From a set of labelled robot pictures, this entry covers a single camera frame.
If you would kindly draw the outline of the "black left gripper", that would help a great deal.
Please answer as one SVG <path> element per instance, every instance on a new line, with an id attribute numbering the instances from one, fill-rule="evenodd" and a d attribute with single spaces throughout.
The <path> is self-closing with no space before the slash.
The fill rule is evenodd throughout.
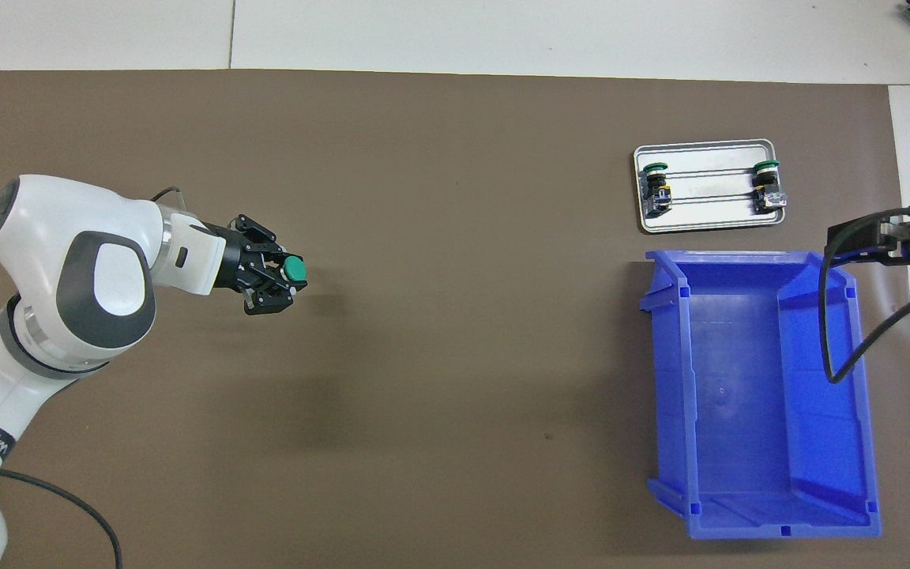
<path id="1" fill-rule="evenodd" d="M 299 282 L 289 280 L 280 269 L 241 269 L 241 262 L 285 262 L 288 249 L 276 234 L 252 217 L 238 215 L 234 229 L 207 224 L 206 229 L 224 239 L 224 252 L 213 287 L 241 289 L 243 271 L 243 310 L 247 315 L 271 315 L 288 309 L 299 292 Z"/>

